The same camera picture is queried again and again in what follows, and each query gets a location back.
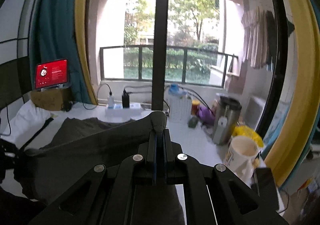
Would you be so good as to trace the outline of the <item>hanging beige clothes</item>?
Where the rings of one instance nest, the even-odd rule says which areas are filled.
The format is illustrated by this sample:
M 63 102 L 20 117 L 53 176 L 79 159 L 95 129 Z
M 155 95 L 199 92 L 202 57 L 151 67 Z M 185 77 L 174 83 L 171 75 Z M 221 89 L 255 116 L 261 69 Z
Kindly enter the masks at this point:
M 245 12 L 241 19 L 244 27 L 242 60 L 253 69 L 271 72 L 276 63 L 277 30 L 273 13 L 257 7 Z

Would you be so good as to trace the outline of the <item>red screen tablet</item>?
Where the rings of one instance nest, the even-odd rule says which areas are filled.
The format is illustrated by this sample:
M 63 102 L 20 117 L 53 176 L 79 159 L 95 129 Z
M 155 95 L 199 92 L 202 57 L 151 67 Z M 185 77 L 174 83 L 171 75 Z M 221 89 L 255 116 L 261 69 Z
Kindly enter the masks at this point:
M 68 82 L 68 60 L 38 64 L 35 68 L 35 89 L 50 88 Z

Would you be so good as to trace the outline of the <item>white charger plug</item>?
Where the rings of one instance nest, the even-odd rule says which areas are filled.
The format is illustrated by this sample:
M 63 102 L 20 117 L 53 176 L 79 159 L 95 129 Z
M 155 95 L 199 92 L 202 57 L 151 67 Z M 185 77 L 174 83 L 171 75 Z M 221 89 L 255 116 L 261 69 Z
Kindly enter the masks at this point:
M 111 91 L 109 92 L 107 105 L 108 105 L 108 108 L 114 108 L 114 96 L 113 96 L 113 93 Z

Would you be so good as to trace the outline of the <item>black smartphone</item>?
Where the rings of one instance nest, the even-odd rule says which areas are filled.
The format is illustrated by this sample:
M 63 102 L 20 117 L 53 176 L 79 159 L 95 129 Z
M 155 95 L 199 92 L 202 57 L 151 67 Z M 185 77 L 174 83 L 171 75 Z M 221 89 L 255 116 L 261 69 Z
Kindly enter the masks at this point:
M 279 200 L 272 171 L 268 167 L 259 167 L 254 170 L 254 188 L 261 200 L 272 210 L 279 210 Z

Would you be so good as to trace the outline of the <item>black window frame post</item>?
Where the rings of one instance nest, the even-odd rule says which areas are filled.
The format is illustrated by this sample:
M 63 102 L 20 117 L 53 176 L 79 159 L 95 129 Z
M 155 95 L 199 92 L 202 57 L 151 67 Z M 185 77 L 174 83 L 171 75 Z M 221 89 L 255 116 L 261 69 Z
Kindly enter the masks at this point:
M 168 0 L 156 0 L 151 109 L 163 109 L 167 55 Z

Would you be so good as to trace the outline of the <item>balcony railing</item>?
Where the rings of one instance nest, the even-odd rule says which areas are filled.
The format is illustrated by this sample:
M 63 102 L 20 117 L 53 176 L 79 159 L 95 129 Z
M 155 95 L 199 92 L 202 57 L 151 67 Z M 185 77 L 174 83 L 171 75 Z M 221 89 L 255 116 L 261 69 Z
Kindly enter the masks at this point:
M 152 80 L 152 45 L 101 47 L 99 55 L 102 80 Z M 223 88 L 237 61 L 237 55 L 217 48 L 167 46 L 165 81 Z

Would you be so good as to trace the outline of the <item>cream bear mug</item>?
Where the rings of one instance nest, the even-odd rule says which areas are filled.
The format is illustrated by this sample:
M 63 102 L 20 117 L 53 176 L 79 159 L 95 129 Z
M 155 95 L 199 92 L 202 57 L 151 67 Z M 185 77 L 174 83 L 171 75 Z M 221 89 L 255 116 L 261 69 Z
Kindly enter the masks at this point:
M 223 163 L 244 183 L 249 184 L 253 175 L 253 161 L 259 153 L 257 143 L 242 135 L 232 138 Z

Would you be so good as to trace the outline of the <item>purple plush toy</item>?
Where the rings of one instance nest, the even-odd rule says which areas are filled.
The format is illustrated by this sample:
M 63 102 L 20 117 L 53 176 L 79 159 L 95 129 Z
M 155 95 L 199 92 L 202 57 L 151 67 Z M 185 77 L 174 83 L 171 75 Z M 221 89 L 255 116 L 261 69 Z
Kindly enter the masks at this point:
M 196 115 L 204 125 L 208 125 L 208 126 L 214 125 L 215 115 L 206 106 L 199 105 Z

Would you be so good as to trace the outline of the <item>small green figurine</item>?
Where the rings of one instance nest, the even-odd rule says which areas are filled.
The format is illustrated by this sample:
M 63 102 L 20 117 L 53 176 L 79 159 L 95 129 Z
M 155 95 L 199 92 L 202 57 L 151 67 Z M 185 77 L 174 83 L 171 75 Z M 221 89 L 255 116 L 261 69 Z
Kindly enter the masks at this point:
M 192 128 L 192 129 L 195 129 L 197 124 L 198 124 L 198 122 L 199 122 L 198 117 L 192 116 L 188 121 L 188 127 Z

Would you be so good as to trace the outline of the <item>red yellow jar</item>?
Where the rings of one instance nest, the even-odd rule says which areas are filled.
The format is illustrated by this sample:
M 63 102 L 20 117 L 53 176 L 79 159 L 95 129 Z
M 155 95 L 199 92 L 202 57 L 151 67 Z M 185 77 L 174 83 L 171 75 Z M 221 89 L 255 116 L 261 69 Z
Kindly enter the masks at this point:
M 200 101 L 199 100 L 192 100 L 191 102 L 191 114 L 192 115 L 197 115 L 199 111 L 199 106 L 200 106 Z

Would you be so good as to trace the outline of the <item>white perforated basket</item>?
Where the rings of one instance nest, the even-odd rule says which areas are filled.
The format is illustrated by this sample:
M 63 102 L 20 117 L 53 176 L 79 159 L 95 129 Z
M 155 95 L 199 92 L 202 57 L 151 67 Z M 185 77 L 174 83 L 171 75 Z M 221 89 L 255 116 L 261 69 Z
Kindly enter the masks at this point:
M 168 105 L 170 107 L 169 121 L 186 124 L 191 116 L 192 99 L 189 95 L 168 96 Z

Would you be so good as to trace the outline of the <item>yellow curtain left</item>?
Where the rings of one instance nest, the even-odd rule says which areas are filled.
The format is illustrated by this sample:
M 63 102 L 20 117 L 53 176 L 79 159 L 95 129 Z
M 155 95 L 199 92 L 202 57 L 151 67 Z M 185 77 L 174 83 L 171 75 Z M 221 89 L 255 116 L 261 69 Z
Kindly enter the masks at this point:
M 87 30 L 87 5 L 89 0 L 74 0 L 74 29 L 76 46 L 82 70 L 82 76 L 88 95 L 88 100 L 93 105 L 97 105 L 97 97 L 91 84 L 91 76 L 89 73 L 88 58 L 87 58 L 87 43 L 86 43 L 86 30 Z

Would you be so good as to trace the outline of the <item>brown cardboard box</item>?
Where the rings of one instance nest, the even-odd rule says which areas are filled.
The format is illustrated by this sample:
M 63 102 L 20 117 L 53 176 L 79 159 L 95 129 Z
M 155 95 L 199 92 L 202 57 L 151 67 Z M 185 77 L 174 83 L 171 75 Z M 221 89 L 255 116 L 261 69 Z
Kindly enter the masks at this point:
M 30 93 L 31 101 L 36 107 L 47 111 L 68 112 L 72 108 L 68 89 L 48 89 L 44 91 L 33 90 Z

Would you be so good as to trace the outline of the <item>black charger plug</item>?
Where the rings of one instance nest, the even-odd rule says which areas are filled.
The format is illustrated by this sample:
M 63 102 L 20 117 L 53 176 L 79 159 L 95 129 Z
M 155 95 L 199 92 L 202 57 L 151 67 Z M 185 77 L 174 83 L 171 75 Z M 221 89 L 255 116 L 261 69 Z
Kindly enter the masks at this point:
M 130 107 L 130 95 L 126 90 L 123 90 L 123 94 L 121 96 L 121 100 L 122 100 L 123 108 L 129 108 Z

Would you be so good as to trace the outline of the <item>dark grey t-shirt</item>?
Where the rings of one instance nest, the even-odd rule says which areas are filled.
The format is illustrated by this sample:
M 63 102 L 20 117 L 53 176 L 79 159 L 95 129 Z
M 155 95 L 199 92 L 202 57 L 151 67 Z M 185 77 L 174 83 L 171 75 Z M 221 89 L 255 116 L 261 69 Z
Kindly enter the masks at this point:
M 53 203 L 83 175 L 98 164 L 106 167 L 119 165 L 136 154 L 141 144 L 149 140 L 150 132 L 160 134 L 167 125 L 163 112 L 151 112 L 140 120 L 107 123 L 97 118 L 84 120 L 67 118 L 53 140 L 39 149 L 22 149 L 14 168 L 14 179 L 22 193 L 32 200 Z M 84 211 L 89 200 L 80 197 L 67 207 L 80 211 L 69 224 L 89 224 Z M 160 190 L 143 192 L 138 203 L 138 222 L 142 224 L 185 224 L 183 209 L 175 185 Z

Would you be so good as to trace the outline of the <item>stainless steel tumbler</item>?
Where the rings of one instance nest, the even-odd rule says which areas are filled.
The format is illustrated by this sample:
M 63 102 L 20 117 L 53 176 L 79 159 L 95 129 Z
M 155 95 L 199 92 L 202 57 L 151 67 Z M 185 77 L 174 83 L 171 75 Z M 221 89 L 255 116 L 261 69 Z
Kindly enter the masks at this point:
M 214 144 L 225 145 L 239 120 L 242 105 L 234 98 L 220 96 L 217 102 L 212 140 Z

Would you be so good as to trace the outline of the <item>white power strip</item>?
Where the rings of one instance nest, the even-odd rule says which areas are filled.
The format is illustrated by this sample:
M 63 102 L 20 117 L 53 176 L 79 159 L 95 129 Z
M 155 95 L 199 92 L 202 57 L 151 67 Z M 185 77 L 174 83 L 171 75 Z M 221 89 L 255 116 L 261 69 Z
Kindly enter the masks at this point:
M 114 118 L 129 118 L 140 115 L 143 111 L 140 103 L 130 103 L 129 108 L 124 108 L 121 103 L 116 103 L 113 108 L 107 107 L 105 115 Z

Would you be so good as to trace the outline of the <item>blue cloth in basket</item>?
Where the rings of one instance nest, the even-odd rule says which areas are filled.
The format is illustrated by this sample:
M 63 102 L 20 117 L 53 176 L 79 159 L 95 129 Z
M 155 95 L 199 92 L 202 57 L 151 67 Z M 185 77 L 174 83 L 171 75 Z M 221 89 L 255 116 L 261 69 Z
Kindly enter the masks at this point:
M 183 88 L 180 88 L 178 84 L 172 83 L 169 87 L 168 94 L 172 96 L 182 97 L 185 96 L 187 92 Z

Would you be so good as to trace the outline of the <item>white folded garment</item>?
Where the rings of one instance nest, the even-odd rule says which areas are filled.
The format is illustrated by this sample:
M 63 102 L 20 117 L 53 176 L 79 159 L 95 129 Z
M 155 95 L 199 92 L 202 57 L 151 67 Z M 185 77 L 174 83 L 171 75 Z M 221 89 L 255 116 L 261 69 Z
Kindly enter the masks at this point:
M 26 102 L 9 121 L 1 138 L 21 148 L 52 117 L 52 113 L 36 107 L 31 100 Z

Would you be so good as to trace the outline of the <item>yellow plastic bag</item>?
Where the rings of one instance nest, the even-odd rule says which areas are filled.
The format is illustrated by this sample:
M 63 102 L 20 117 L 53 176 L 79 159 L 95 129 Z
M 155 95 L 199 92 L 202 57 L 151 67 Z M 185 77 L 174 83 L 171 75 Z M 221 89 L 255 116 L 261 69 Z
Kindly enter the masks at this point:
M 251 129 L 246 125 L 236 126 L 232 133 L 233 137 L 236 136 L 245 136 L 256 142 L 257 146 L 260 148 L 264 147 L 263 139 L 261 136 L 255 132 L 255 130 Z

